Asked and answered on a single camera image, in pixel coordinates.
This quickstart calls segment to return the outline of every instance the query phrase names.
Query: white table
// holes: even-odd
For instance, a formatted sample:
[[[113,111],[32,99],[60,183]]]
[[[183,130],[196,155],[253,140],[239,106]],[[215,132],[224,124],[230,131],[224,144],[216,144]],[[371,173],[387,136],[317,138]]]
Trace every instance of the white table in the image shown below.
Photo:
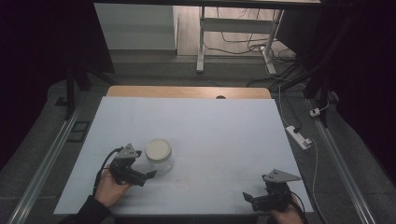
[[[54,213],[79,210],[112,149],[156,137],[172,145],[173,169],[129,189],[115,215],[257,214],[243,191],[264,195],[274,168],[300,175],[274,100],[104,97]],[[142,155],[133,168],[146,172]],[[313,211],[304,183],[289,186]]]

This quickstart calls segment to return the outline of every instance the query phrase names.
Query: sleeve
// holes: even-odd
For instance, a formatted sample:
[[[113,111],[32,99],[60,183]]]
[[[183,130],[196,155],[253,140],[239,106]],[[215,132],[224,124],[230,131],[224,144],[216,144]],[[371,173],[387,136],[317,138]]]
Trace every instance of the sleeve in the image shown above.
[[[60,224],[99,224],[110,215],[110,210],[90,195],[75,216],[64,218]]]

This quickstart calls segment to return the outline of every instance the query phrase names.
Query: human hand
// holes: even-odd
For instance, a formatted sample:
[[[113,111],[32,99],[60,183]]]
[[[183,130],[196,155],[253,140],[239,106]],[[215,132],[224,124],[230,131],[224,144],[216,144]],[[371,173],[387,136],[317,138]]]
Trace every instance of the human hand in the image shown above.
[[[113,175],[108,171],[108,167],[103,171],[99,186],[95,193],[95,199],[105,207],[113,206],[126,192],[132,184],[117,184]]]
[[[294,202],[298,204],[294,195],[291,196]],[[289,204],[283,212],[271,210],[270,214],[275,219],[277,224],[303,224],[297,209],[291,204]]]

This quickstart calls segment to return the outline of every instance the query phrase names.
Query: table leg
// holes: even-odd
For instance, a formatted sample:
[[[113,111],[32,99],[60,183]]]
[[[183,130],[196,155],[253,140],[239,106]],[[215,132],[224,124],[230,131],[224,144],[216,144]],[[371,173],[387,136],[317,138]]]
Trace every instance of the table leg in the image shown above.
[[[271,56],[270,56],[270,50],[271,50],[271,46],[274,42],[274,38],[276,35],[276,31],[277,31],[277,27],[279,25],[280,22],[280,17],[282,16],[283,10],[278,10],[274,19],[274,23],[273,26],[271,28],[271,33],[268,37],[268,42],[264,48],[264,50],[262,51],[262,56],[264,57],[265,60],[265,66],[267,66],[268,69],[268,73],[269,75],[275,75],[276,74],[276,70],[274,68],[273,63],[271,62]]]
[[[200,34],[197,56],[197,73],[204,72],[204,32],[205,32],[205,7],[200,7]]]

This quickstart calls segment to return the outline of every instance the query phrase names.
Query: white power strip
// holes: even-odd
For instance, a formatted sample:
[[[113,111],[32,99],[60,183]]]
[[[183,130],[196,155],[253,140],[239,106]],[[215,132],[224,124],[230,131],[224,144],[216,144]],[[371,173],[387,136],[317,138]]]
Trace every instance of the white power strip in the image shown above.
[[[303,138],[303,136],[300,133],[295,133],[294,129],[295,128],[293,126],[289,126],[286,128],[286,131],[288,131],[288,134],[294,139],[294,141],[298,144],[298,146],[302,150],[306,150],[310,148],[312,143],[311,139]]]

